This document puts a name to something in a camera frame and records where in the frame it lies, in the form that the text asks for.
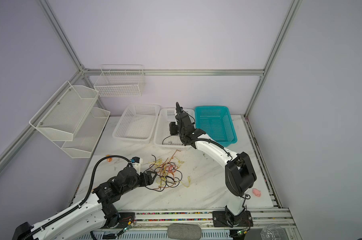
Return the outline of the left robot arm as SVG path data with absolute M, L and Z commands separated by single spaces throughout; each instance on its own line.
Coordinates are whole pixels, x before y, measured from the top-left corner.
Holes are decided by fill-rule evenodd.
M 127 165 L 114 177 L 94 187 L 97 168 L 93 168 L 85 197 L 73 206 L 31 225 L 19 225 L 13 234 L 14 240 L 69 240 L 99 228 L 125 226 L 133 217 L 124 218 L 114 206 L 121 197 L 140 187 L 154 183 L 157 172 L 140 171 L 140 158 L 124 158 Z

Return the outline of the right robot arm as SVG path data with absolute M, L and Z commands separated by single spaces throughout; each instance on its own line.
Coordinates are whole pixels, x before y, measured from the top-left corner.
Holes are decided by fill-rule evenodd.
M 175 123 L 169 128 L 177 131 L 182 144 L 205 153 L 224 168 L 225 184 L 232 195 L 222 212 L 225 219 L 223 224 L 230 228 L 239 226 L 248 219 L 245 202 L 250 196 L 247 191 L 257 180 L 249 155 L 229 150 L 210 138 L 205 131 L 196 128 L 191 116 L 179 103 L 175 104 L 175 112 Z

